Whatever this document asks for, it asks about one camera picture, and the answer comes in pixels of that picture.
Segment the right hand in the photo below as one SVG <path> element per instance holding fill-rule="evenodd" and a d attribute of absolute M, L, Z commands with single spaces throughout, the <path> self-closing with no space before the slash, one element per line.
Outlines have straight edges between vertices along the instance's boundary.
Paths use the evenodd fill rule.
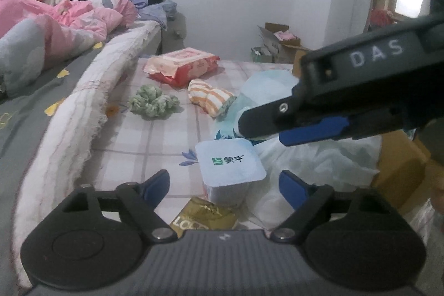
<path fill-rule="evenodd" d="M 440 214 L 444 214 L 444 190 L 431 189 L 430 202 L 433 208 Z"/>

